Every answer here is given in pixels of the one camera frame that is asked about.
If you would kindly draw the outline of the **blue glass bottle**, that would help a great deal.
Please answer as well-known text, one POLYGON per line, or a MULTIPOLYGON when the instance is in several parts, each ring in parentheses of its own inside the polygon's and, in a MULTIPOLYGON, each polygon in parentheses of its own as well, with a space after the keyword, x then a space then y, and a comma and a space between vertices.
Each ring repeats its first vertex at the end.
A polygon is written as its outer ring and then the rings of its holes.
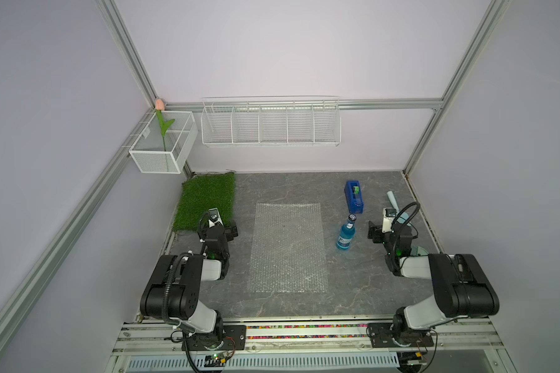
POLYGON ((354 214, 350 214, 345 224, 342 225, 336 241, 336 247, 339 250, 348 250, 350 248, 352 239, 356 234, 355 222, 356 216, 354 214))

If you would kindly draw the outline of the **clear bubble wrap sheet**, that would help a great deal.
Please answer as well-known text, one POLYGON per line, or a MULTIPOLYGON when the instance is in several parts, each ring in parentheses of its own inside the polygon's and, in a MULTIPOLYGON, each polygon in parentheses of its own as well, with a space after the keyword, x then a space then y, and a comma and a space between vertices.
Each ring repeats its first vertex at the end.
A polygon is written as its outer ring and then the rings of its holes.
POLYGON ((250 255, 251 293, 324 293, 328 290, 319 204, 256 206, 250 255))

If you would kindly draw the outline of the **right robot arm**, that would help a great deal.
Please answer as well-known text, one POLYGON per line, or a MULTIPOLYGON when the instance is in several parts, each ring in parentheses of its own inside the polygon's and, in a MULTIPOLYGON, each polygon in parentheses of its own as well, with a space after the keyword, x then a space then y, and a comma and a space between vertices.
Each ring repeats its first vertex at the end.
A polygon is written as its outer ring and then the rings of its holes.
POLYGON ((431 329, 459 319, 496 315, 500 302, 481 265, 471 254, 412 253, 417 235, 398 223, 387 228, 370 222, 367 238, 381 243, 385 262, 394 276, 428 280, 432 295, 399 308, 391 323, 370 323, 366 332, 375 348, 392 343, 406 348, 420 343, 434 345, 431 329))

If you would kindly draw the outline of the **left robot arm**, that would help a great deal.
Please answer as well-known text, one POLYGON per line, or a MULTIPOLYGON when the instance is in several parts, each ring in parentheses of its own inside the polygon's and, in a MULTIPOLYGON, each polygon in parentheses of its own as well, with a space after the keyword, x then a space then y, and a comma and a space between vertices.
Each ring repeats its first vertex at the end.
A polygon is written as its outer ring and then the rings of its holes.
POLYGON ((162 320, 175 331, 188 334, 196 348, 224 344, 220 312, 200 301, 203 282, 221 281, 230 268, 229 242, 238 236, 234 222, 200 229, 200 253, 163 255, 158 259, 139 303, 144 317, 162 320))

